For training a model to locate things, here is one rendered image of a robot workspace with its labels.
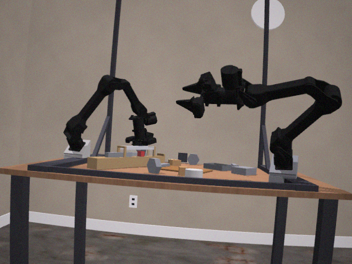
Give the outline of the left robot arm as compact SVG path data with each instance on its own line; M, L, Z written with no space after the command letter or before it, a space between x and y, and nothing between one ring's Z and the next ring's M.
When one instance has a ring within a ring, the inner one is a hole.
M303 94L315 99L314 104L288 127L278 127L271 135L269 149L274 154L275 170L293 170L292 141L322 115L331 114L342 106L339 87L310 76L274 85L252 84L242 78L242 72L233 65L221 68L224 105L237 105L239 110L244 105L256 108L271 100ZM220 87L210 72L201 74L199 83L204 96L216 94L216 88Z

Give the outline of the clear rectangular channel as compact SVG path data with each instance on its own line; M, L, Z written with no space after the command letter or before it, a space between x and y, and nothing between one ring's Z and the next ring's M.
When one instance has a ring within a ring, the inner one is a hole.
M126 146L126 157L152 157L154 146ZM124 148L120 148L124 152Z

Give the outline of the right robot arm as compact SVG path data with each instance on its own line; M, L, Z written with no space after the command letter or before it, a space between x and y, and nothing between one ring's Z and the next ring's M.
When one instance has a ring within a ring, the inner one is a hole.
M132 111L136 114L136 116L131 115L129 118L129 120L133 120L134 128L142 128L144 125L157 123L156 113L147 113L147 108L137 98L130 82L125 79L104 75L98 83L96 92L92 95L87 104L78 115L73 116L66 123L66 128L63 133L67 137L70 151L81 151L86 144L81 138L81 133L83 134L84 130L87 128L86 121L107 95L111 94L114 90L122 89L124 89L123 91L131 103Z

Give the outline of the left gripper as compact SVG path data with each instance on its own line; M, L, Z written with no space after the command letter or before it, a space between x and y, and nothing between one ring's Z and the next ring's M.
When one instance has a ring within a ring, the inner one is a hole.
M199 81L197 83L188 85L183 87L184 91L192 92L195 94L200 94L200 97L194 98L194 96L189 100L177 100L176 104L186 108L187 110L191 111L194 115L194 118L201 118L205 111L205 106L208 107L209 104L217 104L217 107L220 107L222 102L222 91L223 87L217 87L216 90L218 92L216 94L210 96L204 96L204 90L201 87ZM205 106L204 106L204 103Z

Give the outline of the small wooden block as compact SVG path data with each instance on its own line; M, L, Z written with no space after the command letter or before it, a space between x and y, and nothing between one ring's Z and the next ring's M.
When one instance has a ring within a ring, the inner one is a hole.
M179 166L178 174L185 176L185 169L188 168L186 166Z
M170 166L181 166L181 160L178 160L178 161L173 161L173 160L178 160L178 159L170 159L169 160Z

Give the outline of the white cylinder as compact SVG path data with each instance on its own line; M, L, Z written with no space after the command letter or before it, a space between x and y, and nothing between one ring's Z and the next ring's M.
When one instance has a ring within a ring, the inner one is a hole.
M203 170L195 169L195 168L186 168L185 169L185 177L194 177L194 178L202 178Z

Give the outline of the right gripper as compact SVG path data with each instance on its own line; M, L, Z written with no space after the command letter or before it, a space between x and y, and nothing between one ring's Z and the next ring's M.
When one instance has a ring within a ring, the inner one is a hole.
M156 143L157 141L156 141L155 137L146 138L145 130L146 130L145 127L134 128L134 130L132 130L132 132L134 132L135 136L126 137L125 142L130 143L132 141L133 146L148 146L148 145ZM136 139L138 139L138 140L136 140Z

